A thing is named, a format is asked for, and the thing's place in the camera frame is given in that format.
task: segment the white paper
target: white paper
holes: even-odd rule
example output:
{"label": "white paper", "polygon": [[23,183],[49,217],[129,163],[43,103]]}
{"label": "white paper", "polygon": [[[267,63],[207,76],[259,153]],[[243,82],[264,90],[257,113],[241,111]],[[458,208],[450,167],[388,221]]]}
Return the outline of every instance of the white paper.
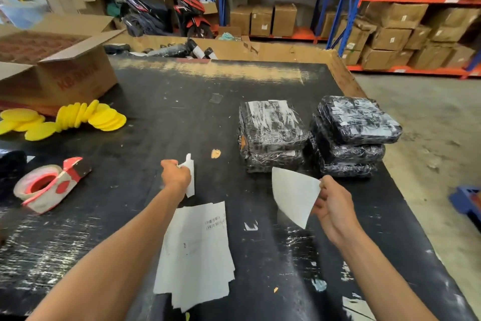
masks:
{"label": "white paper", "polygon": [[272,191],[279,209],[305,229],[321,191],[319,179],[287,169],[272,168]]}
{"label": "white paper", "polygon": [[185,161],[182,164],[177,165],[179,168],[180,167],[187,167],[190,170],[190,183],[189,186],[187,187],[187,190],[185,191],[185,194],[187,195],[187,198],[192,197],[195,195],[195,181],[194,181],[194,161],[190,159],[190,153],[187,154],[185,157]]}
{"label": "white paper", "polygon": [[227,296],[234,270],[225,203],[183,207],[165,233],[153,292],[172,293],[172,307],[185,312]]}

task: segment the warehouse floor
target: warehouse floor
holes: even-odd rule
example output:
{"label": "warehouse floor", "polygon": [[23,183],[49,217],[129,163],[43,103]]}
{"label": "warehouse floor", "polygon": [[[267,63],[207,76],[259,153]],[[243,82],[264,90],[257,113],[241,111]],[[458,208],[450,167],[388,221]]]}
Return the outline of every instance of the warehouse floor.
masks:
{"label": "warehouse floor", "polygon": [[481,185],[481,80],[355,75],[404,134],[384,163],[436,254],[481,319],[481,233],[448,195]]}

